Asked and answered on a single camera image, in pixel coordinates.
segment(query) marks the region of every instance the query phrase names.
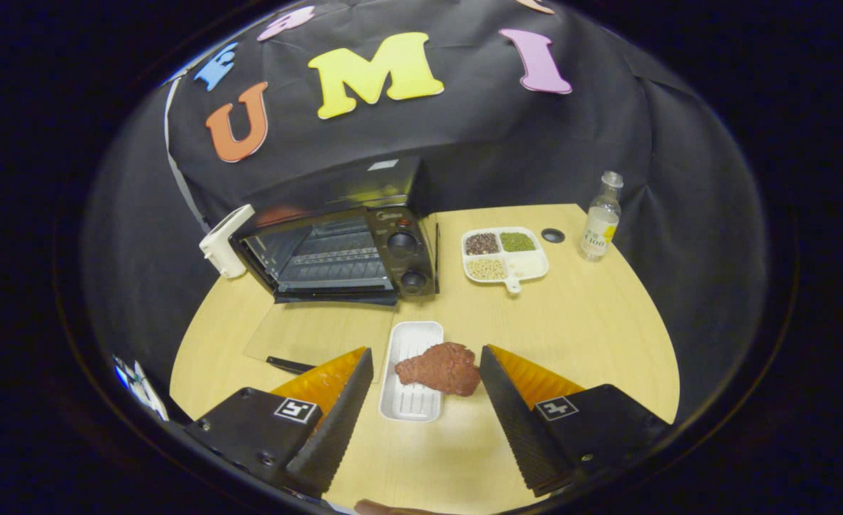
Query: oven control knob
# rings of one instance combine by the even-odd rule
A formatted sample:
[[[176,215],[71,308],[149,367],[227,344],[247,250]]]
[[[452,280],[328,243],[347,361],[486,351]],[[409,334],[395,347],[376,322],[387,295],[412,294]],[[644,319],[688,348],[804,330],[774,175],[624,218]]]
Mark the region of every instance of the oven control knob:
[[[428,283],[427,278],[424,275],[419,273],[413,273],[413,271],[408,271],[407,273],[402,274],[401,280],[399,283],[402,284],[402,290],[409,295],[417,295],[422,292],[424,289],[425,283]]]
[[[402,258],[407,258],[415,254],[418,246],[418,240],[408,232],[396,232],[395,235],[389,237],[389,241],[386,241],[386,248],[389,249],[389,253],[393,255],[393,258],[397,260],[402,260]]]

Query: orange letter u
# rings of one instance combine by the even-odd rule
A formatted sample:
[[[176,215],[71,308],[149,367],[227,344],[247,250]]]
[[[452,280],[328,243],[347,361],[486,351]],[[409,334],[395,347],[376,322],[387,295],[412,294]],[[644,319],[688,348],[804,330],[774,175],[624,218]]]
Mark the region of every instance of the orange letter u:
[[[212,131],[215,152],[222,161],[236,163],[262,147],[265,134],[268,133],[268,117],[265,115],[265,102],[262,100],[265,88],[268,88],[268,82],[253,84],[238,98],[247,107],[250,124],[250,133],[242,140],[235,139],[231,132],[230,114],[234,104],[222,105],[205,120],[205,126]]]

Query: white plug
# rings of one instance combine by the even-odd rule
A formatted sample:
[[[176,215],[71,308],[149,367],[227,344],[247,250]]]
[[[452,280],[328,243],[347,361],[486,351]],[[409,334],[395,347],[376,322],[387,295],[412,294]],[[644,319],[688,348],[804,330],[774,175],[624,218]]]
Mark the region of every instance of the white plug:
[[[211,261],[212,266],[225,278],[240,277],[247,271],[247,267],[231,248],[230,237],[254,212],[252,205],[234,209],[199,242],[206,260]]]

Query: plastic bottle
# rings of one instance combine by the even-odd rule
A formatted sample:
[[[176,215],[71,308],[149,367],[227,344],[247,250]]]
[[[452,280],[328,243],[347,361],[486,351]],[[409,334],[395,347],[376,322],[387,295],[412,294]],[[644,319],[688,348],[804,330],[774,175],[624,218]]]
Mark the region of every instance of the plastic bottle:
[[[599,195],[588,208],[588,223],[584,234],[578,240],[578,254],[587,261],[602,260],[609,251],[612,235],[618,227],[622,208],[618,205],[618,193],[621,192],[622,176],[615,172],[604,172]]]

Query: bottle label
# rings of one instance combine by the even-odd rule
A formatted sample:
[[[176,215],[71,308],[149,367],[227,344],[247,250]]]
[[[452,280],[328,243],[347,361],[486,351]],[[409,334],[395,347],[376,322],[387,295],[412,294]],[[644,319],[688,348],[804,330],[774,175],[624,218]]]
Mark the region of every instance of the bottle label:
[[[581,237],[581,248],[588,254],[604,255],[618,227],[618,216],[601,207],[591,207],[588,226]]]

